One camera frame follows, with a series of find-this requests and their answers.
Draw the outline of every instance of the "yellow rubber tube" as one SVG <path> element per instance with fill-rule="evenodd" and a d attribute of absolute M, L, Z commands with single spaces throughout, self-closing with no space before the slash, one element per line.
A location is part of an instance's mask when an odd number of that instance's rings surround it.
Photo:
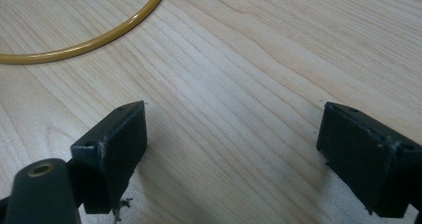
<path fill-rule="evenodd" d="M 70 57 L 75 57 L 83 53 L 90 52 L 96 48 L 114 41 L 126 32 L 133 29 L 143 19 L 145 19 L 161 0 L 149 0 L 135 15 L 115 27 L 114 29 L 84 43 L 65 49 L 52 52 L 27 54 L 27 55 L 9 55 L 0 54 L 0 63 L 3 64 L 39 64 L 56 62 Z"/>

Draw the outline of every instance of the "light wood surface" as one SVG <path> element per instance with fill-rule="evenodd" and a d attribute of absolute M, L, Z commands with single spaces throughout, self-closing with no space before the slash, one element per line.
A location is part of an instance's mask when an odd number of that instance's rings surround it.
<path fill-rule="evenodd" d="M 0 0 L 0 53 L 93 38 L 147 0 Z M 323 105 L 422 143 L 422 0 L 163 0 L 117 41 L 0 65 L 0 197 L 31 162 L 144 100 L 121 223 L 412 223 L 369 216 L 316 150 Z M 83 223 L 112 223 L 111 215 Z"/>

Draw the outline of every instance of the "wood grain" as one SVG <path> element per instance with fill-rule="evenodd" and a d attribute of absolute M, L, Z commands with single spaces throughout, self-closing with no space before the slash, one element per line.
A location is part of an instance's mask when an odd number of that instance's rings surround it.
<path fill-rule="evenodd" d="M 95 37 L 147 0 L 0 0 L 0 52 Z M 0 196 L 115 107 L 147 102 L 122 223 L 412 223 L 367 215 L 316 150 L 323 104 L 422 143 L 422 0 L 163 0 L 88 54 L 0 65 Z M 83 223 L 111 223 L 111 215 Z"/>

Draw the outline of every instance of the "wooden table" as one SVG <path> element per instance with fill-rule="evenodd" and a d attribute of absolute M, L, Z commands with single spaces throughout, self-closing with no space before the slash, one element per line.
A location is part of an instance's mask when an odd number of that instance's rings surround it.
<path fill-rule="evenodd" d="M 147 0 L 0 0 L 0 51 L 102 34 Z M 163 0 L 61 62 L 0 65 L 0 197 L 36 160 L 144 100 L 148 150 L 121 223 L 412 223 L 369 216 L 316 150 L 325 102 L 422 143 L 422 0 Z M 112 223 L 111 215 L 83 223 Z"/>

